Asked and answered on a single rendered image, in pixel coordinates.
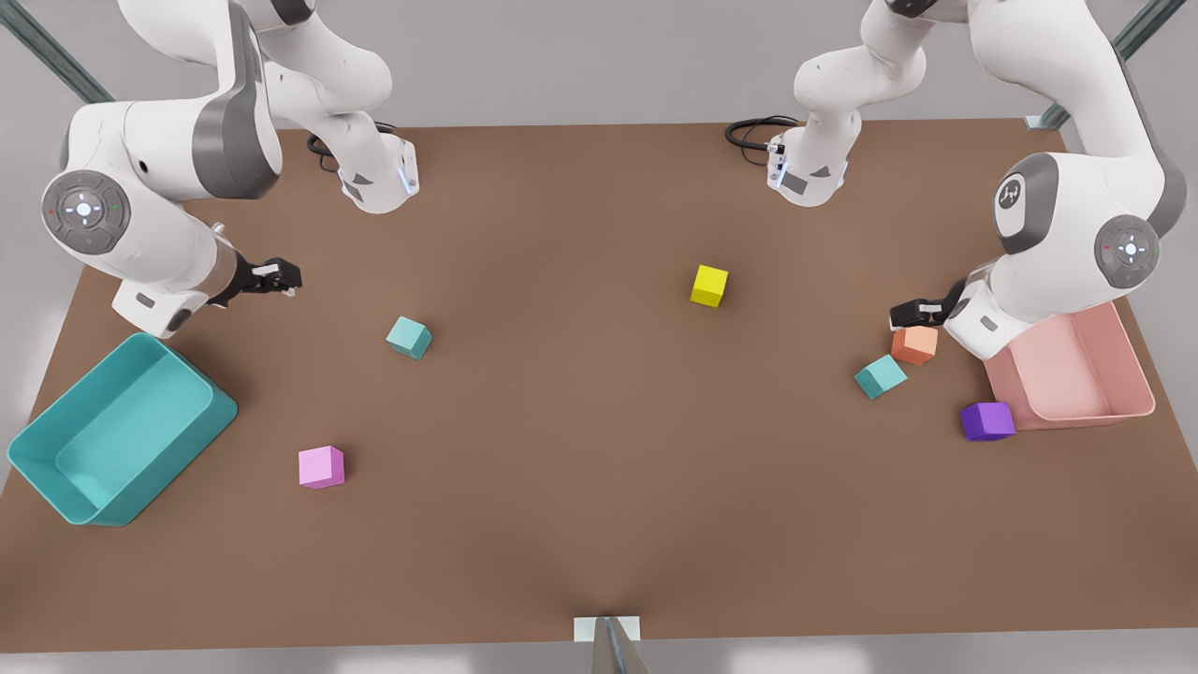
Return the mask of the yellow cube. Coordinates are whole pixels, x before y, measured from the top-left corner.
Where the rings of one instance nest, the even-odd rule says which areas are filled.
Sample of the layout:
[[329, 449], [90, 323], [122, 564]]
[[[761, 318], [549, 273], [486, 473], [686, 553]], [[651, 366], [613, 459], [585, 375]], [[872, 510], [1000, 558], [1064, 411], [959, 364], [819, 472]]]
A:
[[720, 306], [724, 300], [724, 290], [728, 280], [728, 272], [713, 268], [713, 266], [700, 265], [696, 277], [694, 277], [692, 295], [690, 300], [703, 306]]

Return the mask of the orange cube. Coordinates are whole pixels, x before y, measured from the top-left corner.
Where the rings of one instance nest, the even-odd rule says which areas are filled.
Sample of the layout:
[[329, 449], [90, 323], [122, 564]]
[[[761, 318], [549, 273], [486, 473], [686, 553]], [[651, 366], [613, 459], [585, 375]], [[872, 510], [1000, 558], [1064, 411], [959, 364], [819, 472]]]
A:
[[924, 364], [932, 359], [940, 342], [940, 332], [933, 326], [910, 326], [893, 333], [890, 356], [896, 362]]

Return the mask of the pink plastic bin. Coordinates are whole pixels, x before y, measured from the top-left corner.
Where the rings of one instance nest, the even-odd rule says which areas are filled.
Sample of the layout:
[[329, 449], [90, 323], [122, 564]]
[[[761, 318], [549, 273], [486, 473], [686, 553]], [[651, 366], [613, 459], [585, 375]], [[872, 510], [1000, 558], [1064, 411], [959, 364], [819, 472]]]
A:
[[1031, 326], [984, 366], [1019, 431], [1113, 425], [1156, 408], [1112, 302]]

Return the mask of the light blue cube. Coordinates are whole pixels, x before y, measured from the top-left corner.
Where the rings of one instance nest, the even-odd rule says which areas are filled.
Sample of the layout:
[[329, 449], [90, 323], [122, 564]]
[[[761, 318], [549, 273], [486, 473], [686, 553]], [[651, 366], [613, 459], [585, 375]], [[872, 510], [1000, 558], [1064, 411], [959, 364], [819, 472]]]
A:
[[857, 385], [863, 389], [869, 400], [877, 400], [882, 394], [902, 384], [907, 379], [907, 375], [902, 368], [898, 368], [898, 362], [887, 354], [876, 359], [876, 362], [869, 363], [869, 366], [857, 372], [853, 379], [855, 379]]
[[399, 316], [392, 329], [387, 333], [386, 341], [392, 350], [398, 351], [410, 359], [419, 362], [428, 346], [431, 345], [432, 334], [428, 326], [418, 323], [406, 316]]

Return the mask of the teal plastic bin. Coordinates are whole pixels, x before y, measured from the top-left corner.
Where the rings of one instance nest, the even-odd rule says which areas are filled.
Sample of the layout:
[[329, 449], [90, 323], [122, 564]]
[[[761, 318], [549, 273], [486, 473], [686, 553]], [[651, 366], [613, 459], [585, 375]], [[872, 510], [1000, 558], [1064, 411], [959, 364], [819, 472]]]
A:
[[237, 415], [188, 359], [132, 334], [18, 432], [11, 464], [74, 526], [126, 526]]

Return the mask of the purple cube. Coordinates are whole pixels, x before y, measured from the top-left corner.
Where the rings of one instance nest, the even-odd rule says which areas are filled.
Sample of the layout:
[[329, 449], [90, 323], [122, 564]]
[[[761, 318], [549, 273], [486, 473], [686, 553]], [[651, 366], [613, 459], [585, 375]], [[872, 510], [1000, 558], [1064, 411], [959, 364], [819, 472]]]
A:
[[1015, 435], [1014, 414], [1003, 402], [972, 403], [960, 411], [967, 441], [1000, 441]]

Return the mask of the pink cube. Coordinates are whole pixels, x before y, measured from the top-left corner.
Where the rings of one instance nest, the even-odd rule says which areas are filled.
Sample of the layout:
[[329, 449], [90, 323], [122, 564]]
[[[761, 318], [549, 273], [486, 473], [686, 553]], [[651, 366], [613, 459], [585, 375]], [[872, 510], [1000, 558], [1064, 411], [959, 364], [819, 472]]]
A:
[[305, 488], [326, 488], [346, 480], [345, 455], [337, 447], [314, 447], [297, 453], [300, 485]]

